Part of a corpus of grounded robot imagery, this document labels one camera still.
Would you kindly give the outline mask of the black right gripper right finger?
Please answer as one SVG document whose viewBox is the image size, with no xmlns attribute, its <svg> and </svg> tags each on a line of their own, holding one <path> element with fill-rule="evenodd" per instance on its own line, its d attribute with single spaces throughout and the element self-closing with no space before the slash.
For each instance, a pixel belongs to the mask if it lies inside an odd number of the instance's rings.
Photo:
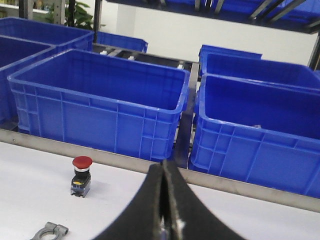
<svg viewBox="0 0 320 240">
<path fill-rule="evenodd" d="M 186 183 L 173 161 L 163 161 L 162 217 L 168 240 L 242 240 Z"/>
</svg>

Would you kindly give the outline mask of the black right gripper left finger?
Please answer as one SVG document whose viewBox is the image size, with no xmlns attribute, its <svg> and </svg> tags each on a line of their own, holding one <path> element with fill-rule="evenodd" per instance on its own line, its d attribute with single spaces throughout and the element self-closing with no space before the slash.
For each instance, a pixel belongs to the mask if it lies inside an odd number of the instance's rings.
<svg viewBox="0 0 320 240">
<path fill-rule="evenodd" d="M 149 167 L 139 190 L 122 213 L 96 240 L 159 240 L 161 238 L 161 189 L 163 168 Z"/>
</svg>

